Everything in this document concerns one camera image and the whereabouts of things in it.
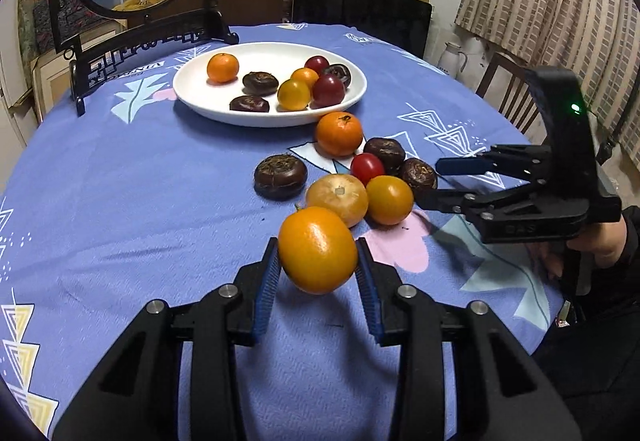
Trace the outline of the right hand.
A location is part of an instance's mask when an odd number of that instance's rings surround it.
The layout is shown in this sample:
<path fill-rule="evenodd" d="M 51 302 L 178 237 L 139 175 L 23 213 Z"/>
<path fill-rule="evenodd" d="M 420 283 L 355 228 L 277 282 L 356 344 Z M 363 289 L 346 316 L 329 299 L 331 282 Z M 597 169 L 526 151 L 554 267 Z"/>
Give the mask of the right hand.
<path fill-rule="evenodd" d="M 581 253 L 592 253 L 599 268 L 610 268 L 620 260 L 627 242 L 627 224 L 624 217 L 617 222 L 591 224 L 581 235 L 570 239 L 566 246 Z M 561 277 L 564 263 L 552 253 L 549 243 L 534 243 L 527 246 L 537 262 L 540 262 L 552 277 Z"/>

